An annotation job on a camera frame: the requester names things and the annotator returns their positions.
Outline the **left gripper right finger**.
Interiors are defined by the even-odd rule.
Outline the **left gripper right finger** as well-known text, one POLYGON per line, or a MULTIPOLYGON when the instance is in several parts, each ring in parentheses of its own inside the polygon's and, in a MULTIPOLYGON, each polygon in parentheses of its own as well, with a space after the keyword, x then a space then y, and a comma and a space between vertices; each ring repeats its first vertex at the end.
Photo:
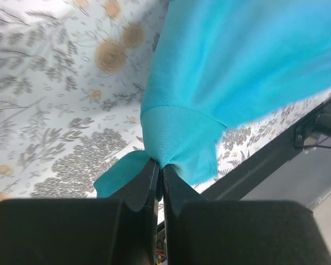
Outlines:
POLYGON ((164 167, 169 264, 331 264, 313 214, 292 201, 207 200, 164 167))

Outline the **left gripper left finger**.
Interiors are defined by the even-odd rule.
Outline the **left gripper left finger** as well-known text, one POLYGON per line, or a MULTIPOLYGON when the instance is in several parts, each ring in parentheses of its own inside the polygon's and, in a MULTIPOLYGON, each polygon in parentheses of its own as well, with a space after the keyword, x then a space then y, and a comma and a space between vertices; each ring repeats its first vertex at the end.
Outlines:
POLYGON ((0 202, 0 264, 154 264, 159 165, 108 198, 0 202))

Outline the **teal t shirt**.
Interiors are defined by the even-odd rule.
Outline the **teal t shirt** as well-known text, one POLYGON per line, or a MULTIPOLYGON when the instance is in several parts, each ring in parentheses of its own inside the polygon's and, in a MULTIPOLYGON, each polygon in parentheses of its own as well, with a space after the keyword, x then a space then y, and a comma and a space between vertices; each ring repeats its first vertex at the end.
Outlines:
POLYGON ((193 186, 227 129, 331 86, 331 1, 170 1, 141 104, 144 150, 94 183, 117 192, 149 159, 193 186))

